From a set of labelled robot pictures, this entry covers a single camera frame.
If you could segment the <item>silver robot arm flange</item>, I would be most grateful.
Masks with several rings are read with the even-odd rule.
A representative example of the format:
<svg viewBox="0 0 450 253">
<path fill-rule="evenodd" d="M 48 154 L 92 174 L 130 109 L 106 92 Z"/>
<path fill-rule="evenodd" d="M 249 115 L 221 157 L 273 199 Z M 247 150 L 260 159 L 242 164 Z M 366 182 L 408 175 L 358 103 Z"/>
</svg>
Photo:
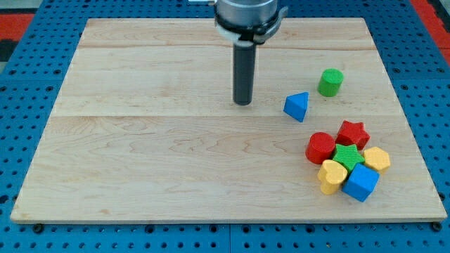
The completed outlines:
<svg viewBox="0 0 450 253">
<path fill-rule="evenodd" d="M 217 31 L 237 46 L 261 45 L 272 38 L 288 16 L 278 0 L 188 0 L 214 8 Z"/>
</svg>

